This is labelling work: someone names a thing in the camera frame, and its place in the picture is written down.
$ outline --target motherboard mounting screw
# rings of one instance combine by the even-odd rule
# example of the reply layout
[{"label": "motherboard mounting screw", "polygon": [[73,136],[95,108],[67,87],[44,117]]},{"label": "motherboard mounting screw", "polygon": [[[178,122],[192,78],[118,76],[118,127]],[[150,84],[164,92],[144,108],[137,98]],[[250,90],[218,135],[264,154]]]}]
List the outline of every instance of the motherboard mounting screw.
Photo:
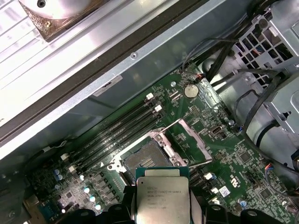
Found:
[{"label": "motherboard mounting screw", "polygon": [[131,54],[131,58],[132,59],[136,59],[138,57],[138,54],[136,53],[136,52],[133,52],[132,54]]},{"label": "motherboard mounting screw", "polygon": [[156,136],[156,140],[157,140],[157,141],[159,141],[159,140],[161,140],[161,139],[162,139],[162,138],[161,138],[160,135],[157,135],[157,136]]},{"label": "motherboard mounting screw", "polygon": [[46,28],[49,28],[51,25],[52,25],[52,24],[51,24],[50,21],[46,21],[46,23],[45,23]]},{"label": "motherboard mounting screw", "polygon": [[176,85],[177,85],[176,82],[171,82],[171,83],[170,83],[170,86],[171,86],[171,87],[175,87]]}]

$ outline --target black cable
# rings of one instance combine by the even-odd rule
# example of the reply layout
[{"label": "black cable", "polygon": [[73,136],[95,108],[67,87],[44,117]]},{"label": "black cable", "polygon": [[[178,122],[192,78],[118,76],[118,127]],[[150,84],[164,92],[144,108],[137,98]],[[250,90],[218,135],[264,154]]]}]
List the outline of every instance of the black cable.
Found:
[{"label": "black cable", "polygon": [[268,85],[268,87],[266,88],[266,90],[262,93],[262,95],[255,102],[255,104],[253,105],[253,107],[251,108],[251,110],[249,111],[249,113],[246,116],[242,132],[244,132],[244,133],[247,132],[247,129],[248,129],[253,117],[255,116],[256,112],[262,106],[262,104],[265,102],[265,100],[274,92],[274,90],[276,89],[276,87],[279,84],[279,81],[280,81],[280,77],[275,76],[272,79],[272,81],[270,82],[270,84]]},{"label": "black cable", "polygon": [[268,126],[266,126],[266,127],[261,131],[261,133],[259,134],[259,136],[258,136],[258,138],[257,138],[257,140],[256,140],[256,146],[257,146],[257,147],[260,147],[260,146],[261,146],[261,142],[262,142],[262,139],[263,139],[264,135],[265,135],[270,129],[272,129],[272,128],[274,128],[274,127],[279,127],[279,123],[278,123],[276,120],[272,121],[270,124],[268,124]]},{"label": "black cable", "polygon": [[184,59],[183,61],[183,65],[182,65],[182,71],[186,74],[189,74],[189,75],[197,75],[197,73],[194,73],[194,72],[189,72],[186,70],[185,66],[186,66],[186,63],[189,61],[189,59],[192,57],[192,55],[195,53],[195,51],[205,42],[207,41],[217,41],[217,42],[232,42],[232,43],[236,43],[238,42],[238,40],[232,40],[232,39],[223,39],[223,38],[206,38],[202,41],[200,41],[191,51],[190,53],[186,56],[186,58]]},{"label": "black cable", "polygon": [[289,171],[292,174],[298,175],[299,176],[299,172],[289,168],[287,166],[285,166],[284,164],[278,162],[277,160],[269,157],[266,153],[264,153],[261,149],[259,149],[258,147],[256,147],[255,143],[251,140],[251,138],[244,132],[242,132],[242,136],[245,140],[245,142],[249,145],[250,148],[252,148],[253,150],[255,150],[257,153],[259,153],[263,158],[265,158],[266,160],[268,160],[269,163],[271,163],[273,166],[279,166],[282,169]]},{"label": "black cable", "polygon": [[234,76],[235,76],[234,73],[231,72],[231,73],[229,73],[227,76],[225,76],[225,77],[223,77],[222,79],[220,79],[219,81],[212,83],[211,86],[212,86],[212,87],[218,86],[218,85],[220,85],[221,83],[224,83],[224,82],[228,81],[229,79],[231,79],[231,78],[234,77]]},{"label": "black cable", "polygon": [[26,164],[23,168],[23,172],[26,173],[28,171],[28,167],[29,165],[34,161],[36,160],[38,157],[40,157],[42,154],[44,154],[45,151],[44,150],[40,150],[38,151],[37,153],[35,153],[33,156],[31,156],[27,161],[26,161]]},{"label": "black cable", "polygon": [[254,93],[254,95],[256,95],[257,97],[259,97],[259,95],[256,93],[255,90],[251,89],[251,90],[248,90],[247,92],[245,92],[243,95],[241,95],[235,102],[234,104],[234,108],[233,108],[233,116],[235,117],[235,120],[236,122],[238,123],[238,117],[237,117],[237,108],[238,108],[238,105],[240,103],[240,101],[247,97],[250,93]]},{"label": "black cable", "polygon": [[267,182],[267,184],[269,185],[269,187],[270,187],[276,194],[278,194],[278,195],[280,195],[280,196],[282,196],[282,197],[290,198],[290,199],[299,199],[299,196],[285,195],[285,194],[279,192],[278,190],[276,190],[276,189],[271,185],[270,178],[269,178],[269,175],[268,175],[268,171],[269,171],[269,169],[266,169],[266,170],[265,170],[266,182]]},{"label": "black cable", "polygon": [[[269,75],[270,77],[274,77],[278,73],[277,71],[265,70],[265,69],[239,69],[238,73],[241,73],[241,72],[250,72],[250,73],[256,73],[256,74],[260,74],[260,75]],[[213,84],[211,84],[211,86],[212,87],[218,86],[221,83],[228,81],[232,77],[234,77],[234,74],[229,73],[227,76],[225,76],[221,80],[218,80],[217,82],[214,82]]]},{"label": "black cable", "polygon": [[[251,21],[257,15],[263,14],[265,9],[267,7],[269,7],[270,5],[272,5],[276,1],[278,1],[278,0],[266,0],[262,3],[254,1],[255,5],[253,5],[252,10],[256,10],[256,11],[252,12],[252,10],[251,10],[250,14],[252,14],[252,16],[249,16],[248,18],[246,18],[241,23],[239,28],[233,33],[233,36],[230,36],[230,38],[239,39],[241,36],[243,36],[246,33],[246,31],[252,26]],[[209,82],[214,78],[215,75],[217,75],[220,67],[222,66],[225,58],[228,56],[232,47],[233,47],[233,44],[228,44],[227,46],[225,46],[222,49],[222,51],[220,52],[220,54],[218,55],[218,57],[216,58],[214,64],[211,66],[210,70],[208,71],[208,73],[206,75],[206,78]]]}]

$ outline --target sticker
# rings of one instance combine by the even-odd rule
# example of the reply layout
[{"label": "sticker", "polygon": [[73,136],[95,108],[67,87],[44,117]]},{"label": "sticker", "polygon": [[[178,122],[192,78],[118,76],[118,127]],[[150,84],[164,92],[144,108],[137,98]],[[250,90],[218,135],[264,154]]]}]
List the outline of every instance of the sticker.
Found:
[{"label": "sticker", "polygon": [[223,186],[222,188],[220,188],[219,192],[222,195],[222,197],[226,197],[227,195],[230,194],[230,191],[228,190],[228,188],[226,186]]},{"label": "sticker", "polygon": [[109,88],[111,88],[112,86],[114,86],[115,84],[117,84],[119,81],[122,80],[122,76],[117,76],[114,79],[112,79],[110,82],[106,83],[104,86],[102,86],[101,88],[99,88],[96,92],[94,92],[94,96],[98,97],[99,95],[101,95],[103,92],[107,91]]}]

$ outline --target capacitor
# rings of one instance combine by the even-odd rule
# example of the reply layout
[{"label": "capacitor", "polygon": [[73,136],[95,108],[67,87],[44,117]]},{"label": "capacitor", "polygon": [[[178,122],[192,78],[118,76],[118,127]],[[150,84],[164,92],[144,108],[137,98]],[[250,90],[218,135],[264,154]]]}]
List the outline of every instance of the capacitor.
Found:
[{"label": "capacitor", "polygon": [[84,188],[84,193],[88,194],[89,192],[90,192],[90,188],[89,187]]},{"label": "capacitor", "polygon": [[199,89],[194,84],[187,85],[184,88],[184,95],[189,99],[193,99],[193,98],[197,97],[198,94],[199,94]]},{"label": "capacitor", "polygon": [[90,196],[89,201],[95,202],[95,200],[96,200],[96,195]]},{"label": "capacitor", "polygon": [[241,198],[238,199],[238,203],[242,206],[242,208],[245,208],[247,206],[247,202]]},{"label": "capacitor", "polygon": [[101,210],[102,206],[98,203],[95,205],[94,208],[99,211],[99,210]]},{"label": "capacitor", "polygon": [[58,180],[61,181],[64,177],[63,177],[61,174],[58,174],[58,175],[57,175],[57,178],[58,178]]},{"label": "capacitor", "polygon": [[58,174],[60,174],[60,170],[59,170],[59,169],[55,169],[55,170],[54,170],[54,173],[55,173],[56,175],[58,175]]},{"label": "capacitor", "polygon": [[234,120],[229,120],[229,121],[228,121],[228,125],[233,126],[234,124],[235,124],[235,121],[234,121]]}]

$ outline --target ram slot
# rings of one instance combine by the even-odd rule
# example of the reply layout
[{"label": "ram slot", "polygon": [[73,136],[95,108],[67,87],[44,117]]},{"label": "ram slot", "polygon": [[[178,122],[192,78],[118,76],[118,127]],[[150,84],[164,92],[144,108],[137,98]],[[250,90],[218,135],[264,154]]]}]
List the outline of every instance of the ram slot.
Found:
[{"label": "ram slot", "polygon": [[122,127],[120,129],[120,130],[123,129],[122,132],[118,132],[116,135],[110,136],[109,138],[111,138],[111,139],[108,142],[106,142],[104,145],[94,146],[92,150],[89,150],[89,152],[85,152],[83,154],[83,156],[84,155],[86,155],[86,156],[82,157],[82,161],[79,161],[79,162],[77,161],[78,162],[77,165],[81,165],[82,163],[85,163],[86,161],[90,160],[90,158],[93,158],[96,154],[98,154],[99,151],[108,148],[112,144],[115,144],[117,142],[116,138],[118,140],[121,140],[122,137],[124,138],[127,134],[129,134],[132,131],[132,129],[131,129],[132,127],[137,127],[138,124],[140,124],[142,122],[142,120],[145,120],[152,116],[153,116],[152,110],[148,110],[145,114],[139,115],[139,117],[137,119],[132,120],[130,123],[128,123],[128,125]]},{"label": "ram slot", "polygon": [[100,154],[99,157],[95,158],[94,160],[86,164],[82,167],[82,171],[85,172],[88,169],[92,168],[97,163],[101,162],[104,158],[106,158],[108,155],[116,151],[120,148],[120,146],[124,146],[140,137],[140,135],[145,134],[151,127],[153,127],[156,124],[157,118],[147,119],[145,122],[141,124],[142,128],[137,129],[134,132],[132,132],[130,135],[128,135],[125,139],[120,141],[116,146],[112,147],[111,149],[105,151],[103,154]]},{"label": "ram slot", "polygon": [[91,145],[89,145],[89,143],[85,144],[85,145],[88,145],[88,147],[86,147],[86,146],[83,147],[82,150],[80,150],[77,154],[75,154],[73,156],[73,160],[77,161],[78,159],[82,158],[86,154],[86,152],[89,152],[90,149],[92,149],[92,147],[94,145],[97,145],[100,142],[102,142],[103,138],[105,138],[106,136],[109,136],[112,131],[115,132],[116,128],[119,129],[119,128],[123,127],[124,125],[126,125],[128,120],[134,119],[139,114],[143,113],[144,111],[148,110],[149,108],[152,108],[153,104],[151,104],[151,101],[146,102],[146,103],[140,102],[136,107],[132,108],[131,110],[126,112],[124,115],[122,115],[121,118],[118,118],[116,121],[109,124],[108,127],[102,129],[99,133],[97,133],[95,136],[90,138],[88,142],[93,141],[93,143]]}]

